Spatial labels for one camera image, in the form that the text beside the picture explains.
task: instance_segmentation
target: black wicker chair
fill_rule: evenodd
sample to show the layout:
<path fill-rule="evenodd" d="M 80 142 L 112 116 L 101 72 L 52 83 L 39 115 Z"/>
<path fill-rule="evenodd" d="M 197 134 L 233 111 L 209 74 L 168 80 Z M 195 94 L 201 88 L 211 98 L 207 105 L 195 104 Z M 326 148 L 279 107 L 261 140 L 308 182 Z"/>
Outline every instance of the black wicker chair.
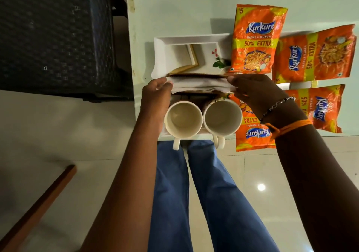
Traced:
<path fill-rule="evenodd" d="M 133 100 L 132 75 L 115 62 L 112 15 L 127 17 L 124 0 L 0 0 L 0 89 Z"/>

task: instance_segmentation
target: snack image on packet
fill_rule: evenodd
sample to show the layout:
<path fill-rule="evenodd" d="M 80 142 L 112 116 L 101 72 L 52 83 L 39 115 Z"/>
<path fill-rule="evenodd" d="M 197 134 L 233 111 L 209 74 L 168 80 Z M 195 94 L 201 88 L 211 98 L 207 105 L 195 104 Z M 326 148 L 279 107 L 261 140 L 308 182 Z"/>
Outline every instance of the snack image on packet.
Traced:
<path fill-rule="evenodd" d="M 273 65 L 276 83 L 349 77 L 357 37 L 354 24 L 279 39 Z"/>
<path fill-rule="evenodd" d="M 264 148 L 275 148 L 275 142 L 270 141 L 272 133 L 266 125 L 259 122 L 252 109 L 233 94 L 229 95 L 242 109 L 242 124 L 236 131 L 236 151 L 256 150 Z"/>
<path fill-rule="evenodd" d="M 288 9 L 237 4 L 229 72 L 270 73 Z"/>
<path fill-rule="evenodd" d="M 295 102 L 313 122 L 316 129 L 341 133 L 337 119 L 343 91 L 344 85 L 336 85 L 286 90 L 285 92 L 296 98 Z"/>

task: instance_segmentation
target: orange thread bracelet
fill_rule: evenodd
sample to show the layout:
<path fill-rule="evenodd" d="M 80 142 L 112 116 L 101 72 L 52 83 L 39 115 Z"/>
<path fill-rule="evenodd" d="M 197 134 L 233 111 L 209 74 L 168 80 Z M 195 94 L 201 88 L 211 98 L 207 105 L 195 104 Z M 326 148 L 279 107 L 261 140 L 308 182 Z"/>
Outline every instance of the orange thread bracelet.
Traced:
<path fill-rule="evenodd" d="M 309 119 L 306 119 L 306 120 L 298 120 L 294 123 L 291 123 L 281 129 L 278 129 L 276 127 L 274 127 L 273 125 L 271 125 L 270 123 L 266 123 L 265 125 L 267 125 L 268 127 L 271 127 L 273 128 L 275 131 L 272 133 L 272 138 L 271 138 L 271 141 L 272 140 L 275 140 L 277 137 L 281 136 L 281 135 L 284 135 L 294 129 L 297 129 L 299 127 L 302 127 L 302 126 L 305 126 L 305 125 L 309 125 L 309 124 L 313 124 L 311 122 L 311 120 Z"/>

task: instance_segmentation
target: kurkure logo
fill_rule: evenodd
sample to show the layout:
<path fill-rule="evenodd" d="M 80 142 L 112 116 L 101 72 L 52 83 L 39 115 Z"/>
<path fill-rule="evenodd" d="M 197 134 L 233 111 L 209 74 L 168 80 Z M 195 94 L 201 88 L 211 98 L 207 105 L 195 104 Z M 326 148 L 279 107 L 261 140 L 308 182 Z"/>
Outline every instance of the kurkure logo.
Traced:
<path fill-rule="evenodd" d="M 302 59 L 302 49 L 298 46 L 290 46 L 289 70 L 299 70 L 300 60 Z"/>
<path fill-rule="evenodd" d="M 248 24 L 246 33 L 258 33 L 260 35 L 266 35 L 270 33 L 274 29 L 275 21 L 271 23 L 263 23 L 263 22 L 251 22 Z"/>
<path fill-rule="evenodd" d="M 328 111 L 328 100 L 326 98 L 316 96 L 317 103 L 315 104 L 314 118 L 325 121 L 325 114 Z"/>
<path fill-rule="evenodd" d="M 269 137 L 270 131 L 269 129 L 264 128 L 251 128 L 246 132 L 246 137 L 257 137 L 257 138 L 263 138 L 263 137 Z"/>

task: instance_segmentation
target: mug handle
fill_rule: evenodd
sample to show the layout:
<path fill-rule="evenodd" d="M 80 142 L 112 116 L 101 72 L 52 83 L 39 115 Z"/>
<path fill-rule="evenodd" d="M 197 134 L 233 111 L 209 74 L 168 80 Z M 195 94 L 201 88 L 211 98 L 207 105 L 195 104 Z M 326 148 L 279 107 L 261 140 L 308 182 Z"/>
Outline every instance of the mug handle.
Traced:
<path fill-rule="evenodd" d="M 214 143 L 214 146 L 216 147 L 216 149 L 223 149 L 224 148 L 224 137 L 213 135 L 213 143 Z"/>
<path fill-rule="evenodd" d="M 181 141 L 180 138 L 174 138 L 173 147 L 172 147 L 173 150 L 178 151 L 178 149 L 180 148 L 180 141 Z"/>

